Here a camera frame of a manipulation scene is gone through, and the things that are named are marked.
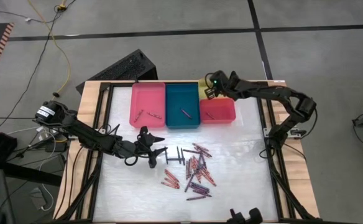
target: white board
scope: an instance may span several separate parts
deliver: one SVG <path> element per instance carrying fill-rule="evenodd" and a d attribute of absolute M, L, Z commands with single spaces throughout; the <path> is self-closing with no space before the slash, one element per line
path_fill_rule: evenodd
<path fill-rule="evenodd" d="M 139 129 L 129 124 L 131 93 L 131 87 L 115 87 L 109 124 L 121 124 L 117 134 L 134 142 Z M 149 168 L 147 159 L 139 159 L 136 165 L 128 167 L 123 159 L 104 155 L 93 221 L 224 222 L 231 217 L 231 208 L 248 218 L 249 210 L 255 207 L 264 220 L 277 220 L 269 167 L 259 157 L 264 139 L 257 100 L 239 100 L 235 106 L 237 117 L 231 124 L 181 130 L 149 128 L 154 136 L 165 138 L 152 149 L 167 146 L 169 157 L 177 157 L 177 146 L 193 150 L 192 142 L 210 150 L 213 157 L 206 159 L 206 163 L 217 187 L 205 179 L 202 184 L 210 188 L 213 197 L 186 201 L 199 195 L 191 189 L 184 192 L 185 166 L 177 161 L 167 165 L 165 154 L 158 156 L 154 169 Z M 186 152 L 184 156 L 188 159 L 192 154 Z M 179 190 L 160 184 L 166 177 L 165 169 L 180 180 Z"/>

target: teal bin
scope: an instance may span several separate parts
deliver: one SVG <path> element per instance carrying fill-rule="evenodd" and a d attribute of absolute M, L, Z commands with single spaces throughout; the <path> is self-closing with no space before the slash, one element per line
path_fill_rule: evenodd
<path fill-rule="evenodd" d="M 166 124 L 170 129 L 198 128 L 201 124 L 198 84 L 166 85 Z"/>

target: concrete floor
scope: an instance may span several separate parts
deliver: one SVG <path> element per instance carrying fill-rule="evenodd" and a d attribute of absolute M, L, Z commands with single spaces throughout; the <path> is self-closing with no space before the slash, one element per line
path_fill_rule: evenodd
<path fill-rule="evenodd" d="M 53 18 L 53 7 L 60 2 L 33 1 L 47 20 Z M 254 0 L 254 5 L 261 27 L 363 24 L 363 1 Z M 0 10 L 37 18 L 26 0 L 0 0 Z M 15 22 L 13 37 L 47 35 L 44 25 L 27 24 L 23 18 L 0 14 L 0 22 Z M 66 35 L 220 28 L 253 28 L 247 1 L 77 0 L 53 32 Z M 263 39 L 273 78 L 286 80 L 288 86 L 312 96 L 318 104 L 318 124 L 303 141 L 303 148 L 321 217 L 363 223 L 363 145 L 355 138 L 351 124 L 351 119 L 363 113 L 363 29 L 266 32 Z M 156 64 L 159 78 L 164 80 L 201 78 L 219 69 L 227 73 L 235 70 L 246 79 L 265 79 L 254 33 L 59 40 L 58 44 L 72 67 L 71 80 L 60 101 L 73 109 L 80 102 L 74 88 L 77 84 L 135 49 L 141 49 Z M 41 40 L 7 43 L 0 59 L 0 116 L 7 116 L 24 91 L 43 45 Z M 65 81 L 66 71 L 61 53 L 49 42 L 29 91 L 12 116 L 32 117 Z M 29 120 L 8 120 L 0 131 L 33 126 L 36 124 Z M 302 125 L 310 126 L 311 122 Z M 358 131 L 363 137 L 363 129 Z M 15 134 L 20 147 L 33 136 L 33 131 Z M 22 164 L 47 156 L 31 152 L 14 162 Z M 9 185 L 17 187 L 18 183 Z M 34 184 L 26 185 L 21 192 L 32 188 Z M 12 202 L 31 203 L 22 195 L 16 195 Z M 16 217 L 19 223 L 35 220 L 26 215 Z"/>

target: white cable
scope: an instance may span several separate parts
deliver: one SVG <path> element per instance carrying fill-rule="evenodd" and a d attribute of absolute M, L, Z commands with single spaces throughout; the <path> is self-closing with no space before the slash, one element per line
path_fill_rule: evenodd
<path fill-rule="evenodd" d="M 53 155 L 53 153 L 55 152 L 55 150 L 56 150 L 56 138 L 55 138 L 55 136 L 53 135 L 53 134 L 51 134 L 50 132 L 46 132 L 46 129 L 44 129 L 45 130 L 45 133 L 46 134 L 49 134 L 49 135 L 51 135 L 52 137 L 53 137 L 53 145 L 54 145 L 54 147 L 53 147 L 53 151 L 52 151 L 52 153 L 50 153 L 50 156 L 48 156 L 48 158 L 46 158 L 44 161 L 42 161 L 42 163 L 40 164 L 40 166 L 39 166 L 39 171 L 41 170 L 41 168 L 42 168 L 42 165 L 44 165 L 45 164 L 45 162 L 46 162 L 46 160 L 47 159 L 49 159 L 49 158 L 51 158 L 51 156 Z M 46 187 L 45 187 L 45 185 L 44 184 L 42 184 L 42 187 L 46 190 L 46 192 L 50 195 L 50 197 L 52 198 L 52 204 L 50 205 L 50 207 L 49 208 L 47 208 L 47 209 L 44 209 L 44 207 L 42 206 L 40 209 L 42 210 L 42 211 L 49 211 L 52 207 L 53 207 L 53 204 L 55 203 L 55 199 L 53 198 L 53 195 L 46 189 Z"/>
<path fill-rule="evenodd" d="M 37 129 L 39 128 L 40 126 L 37 126 L 37 127 L 32 127 L 32 128 L 25 128 L 25 129 L 21 129 L 21 130 L 17 130 L 17 131 L 12 131 L 10 133 L 6 133 L 7 135 L 10 135 L 10 134 L 14 134 L 14 133 L 19 133 L 19 132 L 22 132 L 22 131 L 28 131 L 28 130 L 32 130 L 32 129 Z"/>

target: wooden frame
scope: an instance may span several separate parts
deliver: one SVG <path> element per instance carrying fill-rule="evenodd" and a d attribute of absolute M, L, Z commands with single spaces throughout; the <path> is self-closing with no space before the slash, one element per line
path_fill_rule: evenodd
<path fill-rule="evenodd" d="M 188 82 L 197 82 L 197 80 L 149 80 L 149 81 L 141 81 L 144 82 L 165 82 L 165 83 L 188 83 Z M 269 86 L 271 85 L 283 85 L 286 86 L 286 83 L 284 81 L 262 81 L 262 80 L 254 80 L 254 82 L 267 82 Z M 78 119 L 87 125 L 92 126 L 94 123 L 94 117 L 96 114 L 96 107 L 98 104 L 98 99 L 100 95 L 100 88 L 102 83 L 117 83 L 119 85 L 126 84 L 131 85 L 134 83 L 134 81 L 87 81 L 85 83 L 85 89 L 82 94 L 82 99 L 80 103 L 80 107 L 78 110 Z M 107 99 L 108 99 L 108 91 L 104 91 L 102 93 L 102 103 L 101 108 L 99 110 L 98 114 L 98 126 L 102 126 L 104 123 L 104 117 L 105 117 L 105 111 L 107 107 Z M 270 106 L 267 105 L 267 102 L 262 100 L 263 104 L 263 112 L 265 117 L 265 122 L 267 127 L 271 127 L 270 122 L 270 113 L 269 108 Z M 276 101 L 271 102 L 273 112 L 274 112 L 274 118 L 275 122 L 281 123 L 287 116 L 287 112 L 283 108 L 283 106 Z M 286 143 L 299 151 L 303 153 L 303 148 L 301 146 L 300 140 L 292 140 L 288 139 Z M 77 152 L 79 151 L 80 144 L 78 141 L 73 141 L 70 145 L 70 150 L 68 153 L 68 162 L 69 165 L 67 166 L 67 182 L 65 182 L 65 175 L 63 175 L 63 181 L 60 186 L 60 190 L 58 193 L 58 200 L 55 207 L 55 214 L 60 209 L 57 217 L 61 216 L 65 210 L 68 208 L 68 204 L 71 203 L 77 194 L 81 190 L 81 184 L 83 179 L 83 173 L 85 170 L 85 164 L 86 164 L 86 158 L 88 155 L 88 151 L 82 150 L 78 158 L 76 157 Z M 90 172 L 93 170 L 94 165 L 96 164 L 96 158 L 98 153 L 93 153 L 93 158 L 91 161 L 91 169 Z M 280 170 L 280 161 L 276 157 L 274 157 L 275 164 L 277 166 L 277 169 Z M 283 147 L 283 161 L 286 168 L 286 173 L 288 176 L 288 182 L 290 185 L 291 191 L 295 194 L 296 198 L 300 201 L 300 203 L 307 209 L 309 213 L 311 213 L 313 216 L 318 217 L 318 209 L 316 206 L 316 201 L 313 193 L 313 189 L 311 186 L 311 181 L 308 173 L 308 169 L 306 166 L 306 162 L 304 158 L 302 158 L 299 154 L 297 154 L 295 151 L 288 148 L 288 146 Z M 72 176 L 72 167 L 75 162 L 75 170 L 74 170 L 74 178 L 73 178 L 73 185 L 72 190 L 70 188 L 71 186 L 71 176 Z M 287 199 L 285 197 L 285 194 L 283 193 L 282 189 L 278 187 L 278 191 L 280 194 L 280 204 L 282 208 L 282 216 L 283 218 L 291 218 L 290 217 L 290 211 L 288 210 L 287 206 Z M 83 202 L 82 211 L 81 211 L 81 217 L 80 218 L 88 218 L 88 210 L 90 207 L 90 198 L 91 198 L 91 189 L 86 194 L 85 200 Z"/>

